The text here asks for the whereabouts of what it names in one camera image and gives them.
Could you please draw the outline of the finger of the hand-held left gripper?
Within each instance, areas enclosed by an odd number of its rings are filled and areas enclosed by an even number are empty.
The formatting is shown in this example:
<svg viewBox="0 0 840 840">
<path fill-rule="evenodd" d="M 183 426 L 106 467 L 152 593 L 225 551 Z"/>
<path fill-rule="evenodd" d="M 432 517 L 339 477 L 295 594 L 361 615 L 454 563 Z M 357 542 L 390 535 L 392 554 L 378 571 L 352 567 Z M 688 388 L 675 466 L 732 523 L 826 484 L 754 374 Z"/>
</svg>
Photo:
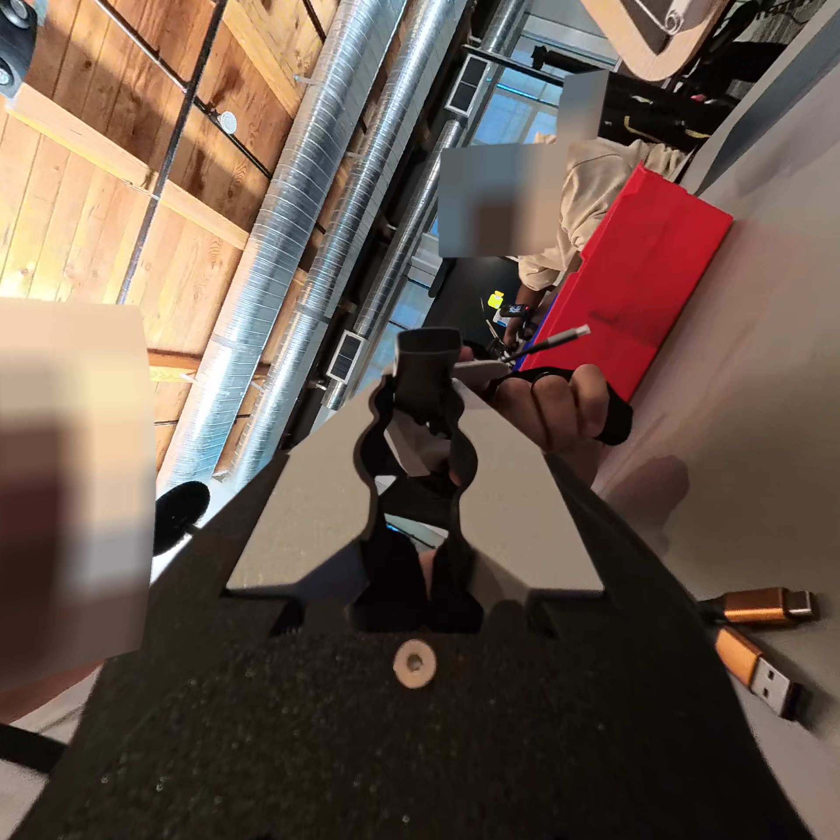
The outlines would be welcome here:
<svg viewBox="0 0 840 840">
<path fill-rule="evenodd" d="M 448 465 L 448 439 L 434 435 L 412 418 L 393 418 L 385 441 L 398 465 L 409 477 L 426 477 Z"/>
</svg>

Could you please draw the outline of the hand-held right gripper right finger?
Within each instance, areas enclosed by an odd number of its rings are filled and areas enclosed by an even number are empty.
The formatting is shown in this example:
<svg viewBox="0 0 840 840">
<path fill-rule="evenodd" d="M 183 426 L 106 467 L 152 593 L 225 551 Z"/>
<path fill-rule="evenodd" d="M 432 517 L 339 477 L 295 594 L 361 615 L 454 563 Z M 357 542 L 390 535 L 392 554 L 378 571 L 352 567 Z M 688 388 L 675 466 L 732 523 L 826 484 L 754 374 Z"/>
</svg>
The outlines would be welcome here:
<svg viewBox="0 0 840 840">
<path fill-rule="evenodd" d="M 478 632 L 493 610 L 595 601 L 605 585 L 539 446 L 468 387 L 446 402 L 457 477 L 434 566 L 432 632 Z"/>
</svg>

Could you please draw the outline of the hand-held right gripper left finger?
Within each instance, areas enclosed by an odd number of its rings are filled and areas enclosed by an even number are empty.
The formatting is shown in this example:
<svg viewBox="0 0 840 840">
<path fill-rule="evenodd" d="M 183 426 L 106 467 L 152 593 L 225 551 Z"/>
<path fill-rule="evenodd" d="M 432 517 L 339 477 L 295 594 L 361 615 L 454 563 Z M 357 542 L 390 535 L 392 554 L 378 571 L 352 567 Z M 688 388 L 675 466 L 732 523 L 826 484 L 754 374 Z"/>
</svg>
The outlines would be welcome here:
<svg viewBox="0 0 840 840">
<path fill-rule="evenodd" d="M 294 447 L 226 592 L 289 601 L 302 632 L 411 632 L 427 597 L 413 546 L 389 538 L 374 477 L 395 384 L 383 377 Z"/>
</svg>

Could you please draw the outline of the grey USB hub with cable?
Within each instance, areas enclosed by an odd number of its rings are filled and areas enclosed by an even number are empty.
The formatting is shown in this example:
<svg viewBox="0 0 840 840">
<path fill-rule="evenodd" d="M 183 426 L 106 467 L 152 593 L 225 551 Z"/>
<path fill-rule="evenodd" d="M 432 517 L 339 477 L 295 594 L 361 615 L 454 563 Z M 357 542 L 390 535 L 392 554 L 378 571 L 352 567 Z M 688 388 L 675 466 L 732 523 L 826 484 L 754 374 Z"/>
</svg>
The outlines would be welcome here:
<svg viewBox="0 0 840 840">
<path fill-rule="evenodd" d="M 415 422 L 446 425 L 448 402 L 457 380 L 471 389 L 510 373 L 520 359 L 571 343 L 591 333 L 585 324 L 556 333 L 515 353 L 489 360 L 460 361 L 463 340 L 454 328 L 421 328 L 402 332 L 396 343 L 394 406 Z"/>
</svg>

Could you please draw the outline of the red plastic bin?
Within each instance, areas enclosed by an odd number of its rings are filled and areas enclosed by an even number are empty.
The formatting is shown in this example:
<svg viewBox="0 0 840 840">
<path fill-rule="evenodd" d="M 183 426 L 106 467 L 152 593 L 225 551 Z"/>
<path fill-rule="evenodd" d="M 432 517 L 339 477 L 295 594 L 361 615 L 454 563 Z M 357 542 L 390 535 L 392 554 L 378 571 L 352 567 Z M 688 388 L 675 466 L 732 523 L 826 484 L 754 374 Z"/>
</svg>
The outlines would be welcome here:
<svg viewBox="0 0 840 840">
<path fill-rule="evenodd" d="M 590 334 L 527 355 L 516 370 L 594 364 L 629 402 L 732 223 L 732 215 L 639 164 L 534 342 L 581 325 Z"/>
</svg>

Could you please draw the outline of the black cable orange plugs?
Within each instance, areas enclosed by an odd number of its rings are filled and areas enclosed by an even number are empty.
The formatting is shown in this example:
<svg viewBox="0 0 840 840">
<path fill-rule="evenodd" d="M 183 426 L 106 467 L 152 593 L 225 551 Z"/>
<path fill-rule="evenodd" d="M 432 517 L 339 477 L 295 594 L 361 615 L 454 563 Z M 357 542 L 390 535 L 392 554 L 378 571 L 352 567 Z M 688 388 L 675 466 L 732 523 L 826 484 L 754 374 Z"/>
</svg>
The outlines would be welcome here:
<svg viewBox="0 0 840 840">
<path fill-rule="evenodd" d="M 819 619 L 813 593 L 786 587 L 731 591 L 699 601 L 696 608 L 710 623 L 749 627 L 798 625 Z"/>
<path fill-rule="evenodd" d="M 798 719 L 802 685 L 772 664 L 761 648 L 729 626 L 719 626 L 714 647 L 729 675 L 774 715 L 787 721 Z"/>
</svg>

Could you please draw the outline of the person's left hand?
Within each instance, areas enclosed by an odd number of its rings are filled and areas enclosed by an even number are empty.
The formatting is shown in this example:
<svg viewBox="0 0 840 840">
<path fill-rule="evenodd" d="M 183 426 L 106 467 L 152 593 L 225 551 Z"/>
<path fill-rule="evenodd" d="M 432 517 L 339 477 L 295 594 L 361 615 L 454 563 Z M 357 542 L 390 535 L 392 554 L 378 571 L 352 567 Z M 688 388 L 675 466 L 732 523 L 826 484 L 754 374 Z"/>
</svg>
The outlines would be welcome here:
<svg viewBox="0 0 840 840">
<path fill-rule="evenodd" d="M 594 364 L 577 367 L 569 378 L 548 373 L 528 382 L 510 376 L 481 383 L 474 392 L 544 453 L 596 464 L 605 453 L 597 438 L 604 432 L 610 393 Z"/>
</svg>

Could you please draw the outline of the white air vent grille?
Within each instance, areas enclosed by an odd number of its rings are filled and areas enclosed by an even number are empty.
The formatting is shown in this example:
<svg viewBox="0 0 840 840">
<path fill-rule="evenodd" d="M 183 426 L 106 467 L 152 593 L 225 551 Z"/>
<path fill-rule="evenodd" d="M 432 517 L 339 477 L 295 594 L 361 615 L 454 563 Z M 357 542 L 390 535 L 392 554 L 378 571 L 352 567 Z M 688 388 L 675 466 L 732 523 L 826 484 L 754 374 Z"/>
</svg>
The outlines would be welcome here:
<svg viewBox="0 0 840 840">
<path fill-rule="evenodd" d="M 355 332 L 344 330 L 326 375 L 330 380 L 346 385 L 361 357 L 367 341 Z"/>
<path fill-rule="evenodd" d="M 462 119 L 469 117 L 488 65 L 489 62 L 479 56 L 467 55 L 445 103 L 448 112 Z"/>
</svg>

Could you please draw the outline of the silver air duct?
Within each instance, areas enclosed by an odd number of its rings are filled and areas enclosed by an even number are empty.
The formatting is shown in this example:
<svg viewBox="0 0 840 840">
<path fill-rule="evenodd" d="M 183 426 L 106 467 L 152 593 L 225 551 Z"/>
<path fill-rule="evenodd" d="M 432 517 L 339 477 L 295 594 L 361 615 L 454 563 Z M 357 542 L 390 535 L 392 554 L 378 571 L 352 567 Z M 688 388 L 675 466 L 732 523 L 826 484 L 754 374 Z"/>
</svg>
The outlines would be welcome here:
<svg viewBox="0 0 840 840">
<path fill-rule="evenodd" d="M 339 2 L 156 480 L 211 478 L 406 3 Z"/>
<path fill-rule="evenodd" d="M 456 36 L 466 1 L 418 2 L 406 40 L 352 164 L 307 285 L 298 294 L 234 455 L 226 483 L 240 489 L 273 456 L 339 306 L 364 240 L 379 212 L 419 114 Z"/>
</svg>

